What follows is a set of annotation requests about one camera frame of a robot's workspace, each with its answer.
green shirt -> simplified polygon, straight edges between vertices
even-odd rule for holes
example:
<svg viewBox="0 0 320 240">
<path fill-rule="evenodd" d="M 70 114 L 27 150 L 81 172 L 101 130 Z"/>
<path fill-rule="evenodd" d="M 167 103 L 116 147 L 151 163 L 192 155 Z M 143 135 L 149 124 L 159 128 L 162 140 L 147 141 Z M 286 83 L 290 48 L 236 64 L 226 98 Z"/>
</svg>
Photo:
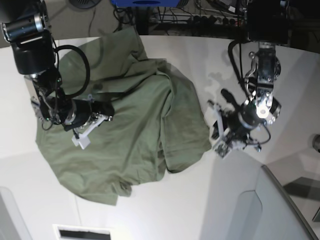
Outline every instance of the green shirt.
<svg viewBox="0 0 320 240">
<path fill-rule="evenodd" d="M 91 68 L 82 98 L 92 94 L 104 101 L 106 93 L 144 81 L 112 103 L 113 121 L 89 134 L 91 145 L 85 150 L 75 147 L 72 131 L 61 125 L 44 131 L 38 124 L 36 143 L 63 186 L 89 201 L 115 205 L 118 196 L 130 196 L 132 185 L 160 181 L 166 169 L 179 173 L 210 149 L 194 85 L 171 74 L 166 61 L 148 59 L 134 28 L 80 48 Z M 67 53 L 59 70 L 67 94 L 81 88 L 85 68 L 77 53 Z"/>
</svg>

fan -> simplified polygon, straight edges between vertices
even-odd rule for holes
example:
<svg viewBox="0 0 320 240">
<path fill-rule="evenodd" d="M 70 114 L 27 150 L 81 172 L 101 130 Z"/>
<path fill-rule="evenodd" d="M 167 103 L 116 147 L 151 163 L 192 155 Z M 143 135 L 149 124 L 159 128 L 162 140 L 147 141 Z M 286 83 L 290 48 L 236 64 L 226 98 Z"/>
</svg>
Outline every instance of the fan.
<svg viewBox="0 0 320 240">
<path fill-rule="evenodd" d="M 95 7 L 101 0 L 69 0 L 69 2 L 77 9 L 91 9 Z"/>
</svg>

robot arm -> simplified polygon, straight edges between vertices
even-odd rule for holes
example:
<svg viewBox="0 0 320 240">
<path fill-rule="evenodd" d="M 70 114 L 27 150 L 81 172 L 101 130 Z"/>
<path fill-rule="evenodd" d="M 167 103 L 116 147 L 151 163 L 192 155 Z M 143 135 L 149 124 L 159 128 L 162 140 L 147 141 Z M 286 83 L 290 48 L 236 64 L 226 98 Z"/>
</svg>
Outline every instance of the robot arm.
<svg viewBox="0 0 320 240">
<path fill-rule="evenodd" d="M 287 4 L 280 0 L 248 1 L 244 11 L 247 40 L 258 42 L 258 51 L 249 54 L 251 69 L 243 79 L 233 56 L 233 48 L 241 44 L 241 40 L 229 45 L 228 55 L 247 99 L 238 105 L 232 94 L 223 89 L 222 96 L 232 103 L 234 110 L 222 110 L 219 104 L 209 101 L 217 116 L 212 136 L 216 140 L 213 149 L 222 158 L 232 150 L 248 146 L 260 152 L 261 146 L 271 139 L 267 126 L 275 122 L 281 111 L 280 103 L 274 98 L 274 84 L 281 74 L 276 44 L 288 41 Z M 267 131 L 268 139 L 258 141 L 251 137 L 251 132 L 258 127 Z"/>
<path fill-rule="evenodd" d="M 44 1 L 0 0 L 0 21 L 4 38 L 12 47 L 17 70 L 25 75 L 31 105 L 42 128 L 47 131 L 53 125 L 62 125 L 66 132 L 73 131 L 74 144 L 85 149 L 90 144 L 88 134 L 103 121 L 111 121 L 115 114 L 109 102 L 75 99 L 84 93 L 90 81 L 86 55 L 71 45 L 53 47 L 55 43 Z M 61 50 L 76 51 L 86 68 L 83 87 L 69 95 L 62 88 L 59 63 L 55 66 L 56 55 L 59 61 Z"/>
</svg>

vent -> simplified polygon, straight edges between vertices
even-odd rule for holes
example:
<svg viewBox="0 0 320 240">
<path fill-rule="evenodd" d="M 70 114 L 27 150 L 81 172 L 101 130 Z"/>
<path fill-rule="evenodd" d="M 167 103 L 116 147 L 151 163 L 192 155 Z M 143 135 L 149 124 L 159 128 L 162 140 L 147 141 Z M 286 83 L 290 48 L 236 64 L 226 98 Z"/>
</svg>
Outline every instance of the vent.
<svg viewBox="0 0 320 240">
<path fill-rule="evenodd" d="M 77 9 L 91 9 L 100 3 L 101 0 L 69 0 L 69 2 Z"/>
<path fill-rule="evenodd" d="M 111 240 L 109 229 L 82 226 L 53 225 L 57 240 Z"/>
</svg>

cable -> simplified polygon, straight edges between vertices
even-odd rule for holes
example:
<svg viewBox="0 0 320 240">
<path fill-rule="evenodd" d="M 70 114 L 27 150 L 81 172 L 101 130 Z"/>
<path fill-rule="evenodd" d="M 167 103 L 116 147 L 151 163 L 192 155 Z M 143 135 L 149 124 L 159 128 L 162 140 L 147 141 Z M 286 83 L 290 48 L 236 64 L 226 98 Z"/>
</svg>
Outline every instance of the cable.
<svg viewBox="0 0 320 240">
<path fill-rule="evenodd" d="M 170 10 L 170 12 L 171 12 L 171 14 L 172 14 L 173 22 L 176 21 L 176 23 L 178 23 L 178 22 L 179 22 L 179 21 L 178 21 L 178 17 L 177 17 L 177 16 L 174 14 L 174 12 L 172 11 L 172 7 L 170 7 L 169 10 Z"/>
<path fill-rule="evenodd" d="M 166 11 L 167 11 L 167 8 L 166 8 L 166 7 L 164 7 L 164 11 L 163 11 L 163 15 L 162 15 L 162 22 L 163 22 L 163 21 L 164 21 L 164 19 L 165 19 Z"/>
<path fill-rule="evenodd" d="M 157 7 L 158 9 L 158 13 L 159 13 L 159 19 L 160 19 L 160 22 L 163 23 L 164 21 L 161 19 L 161 12 L 160 12 L 160 7 Z"/>
<path fill-rule="evenodd" d="M 57 47 L 57 44 L 55 42 L 55 39 L 53 36 L 52 37 L 52 41 L 53 41 L 53 44 L 54 44 L 54 50 L 56 50 L 58 47 Z M 58 70 L 59 72 L 59 61 L 60 61 L 60 58 L 59 58 L 59 53 L 57 51 L 55 51 L 55 54 L 56 54 L 56 69 Z M 54 88 L 54 91 L 55 91 L 55 99 L 54 99 L 54 114 L 53 116 L 56 116 L 57 115 L 57 112 L 58 112 L 58 80 L 59 80 L 59 77 L 55 80 L 55 88 Z"/>
<path fill-rule="evenodd" d="M 194 15 L 193 15 L 192 13 L 190 13 L 190 12 L 188 12 L 188 11 L 184 10 L 182 7 L 177 7 L 177 9 L 180 9 L 181 11 L 183 11 L 183 12 L 185 12 L 185 13 L 187 13 L 187 14 L 190 14 L 190 15 L 191 15 L 191 17 L 194 17 Z"/>
<path fill-rule="evenodd" d="M 221 13 L 221 15 L 223 16 L 224 19 L 227 18 L 226 15 L 220 9 L 217 9 L 217 10 Z"/>
<path fill-rule="evenodd" d="M 241 30 L 240 30 L 240 16 L 239 16 L 239 12 L 240 12 L 240 0 L 236 1 L 236 6 L 237 6 L 237 25 L 238 25 L 238 30 L 239 30 L 239 35 L 240 35 L 240 41 L 239 41 L 239 60 L 240 60 L 240 72 L 241 72 L 241 79 L 242 81 L 244 81 L 244 71 L 243 71 L 243 67 L 242 67 L 242 44 L 241 44 L 241 40 L 242 40 L 242 35 L 241 35 Z"/>
<path fill-rule="evenodd" d="M 63 46 L 58 46 L 54 51 L 57 53 L 61 50 L 75 51 L 82 58 L 83 63 L 84 63 L 84 67 L 85 67 L 85 81 L 84 81 L 82 88 L 73 94 L 65 95 L 66 98 L 73 99 L 73 98 L 78 97 L 81 94 L 83 94 L 85 92 L 85 90 L 87 89 L 89 82 L 90 82 L 90 65 L 89 65 L 89 62 L 88 62 L 88 59 L 87 59 L 85 53 L 80 48 L 78 48 L 76 46 L 72 46 L 72 45 L 63 45 Z"/>
<path fill-rule="evenodd" d="M 239 43 L 238 40 L 233 40 L 232 42 L 230 42 L 230 44 L 229 44 L 229 46 L 228 46 L 228 55 L 229 55 L 230 62 L 231 62 L 231 65 L 232 65 L 232 67 L 233 67 L 234 73 L 235 73 L 236 78 L 237 78 L 237 80 L 238 80 L 238 83 L 240 84 L 242 90 L 244 91 L 246 98 L 247 98 L 247 99 L 250 99 L 249 93 L 248 93 L 248 91 L 246 90 L 246 86 L 245 86 L 244 79 L 241 78 L 239 69 L 238 69 L 238 67 L 237 67 L 237 65 L 236 65 L 236 61 L 235 61 L 235 58 L 234 58 L 233 49 L 234 49 L 234 47 L 235 47 L 238 43 Z"/>
<path fill-rule="evenodd" d="M 266 141 L 260 142 L 260 145 L 267 144 L 271 140 L 271 133 L 270 133 L 268 127 L 265 124 L 263 124 L 263 127 L 266 130 L 266 132 L 268 133 L 269 137 Z"/>
<path fill-rule="evenodd" d="M 96 16 L 96 10 L 97 10 L 97 8 L 95 7 L 94 10 L 93 10 L 91 22 L 89 24 L 89 28 L 88 28 L 88 36 L 89 37 L 91 37 L 91 33 L 90 33 L 91 32 L 91 26 L 92 26 L 92 23 L 93 23 L 93 21 L 95 19 L 95 16 Z"/>
<path fill-rule="evenodd" d="M 270 142 L 271 140 L 271 133 L 268 129 L 268 127 L 266 126 L 266 123 L 262 124 L 262 126 L 264 127 L 265 131 L 268 133 L 268 139 L 263 141 L 263 142 L 257 142 L 257 143 L 247 143 L 246 142 L 246 145 L 247 146 L 259 146 L 259 145 L 264 145 L 264 144 L 267 144 L 268 142 Z"/>
<path fill-rule="evenodd" d="M 50 126 L 49 126 L 48 128 L 45 128 L 45 127 L 44 127 L 44 123 L 41 124 L 41 127 L 42 127 L 42 129 L 43 129 L 44 131 L 49 131 L 49 130 L 53 127 L 53 125 L 54 125 L 54 123 L 51 121 L 51 124 L 50 124 Z"/>
</svg>

